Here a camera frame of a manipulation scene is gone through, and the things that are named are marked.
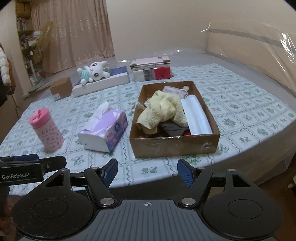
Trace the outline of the operator hand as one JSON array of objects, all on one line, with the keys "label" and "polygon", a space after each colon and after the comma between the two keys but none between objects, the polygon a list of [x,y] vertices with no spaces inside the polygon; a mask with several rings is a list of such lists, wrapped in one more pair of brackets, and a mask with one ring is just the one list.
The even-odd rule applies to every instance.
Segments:
[{"label": "operator hand", "polygon": [[13,221],[11,219],[12,203],[9,201],[9,186],[1,187],[1,232],[9,235],[13,229]]}]

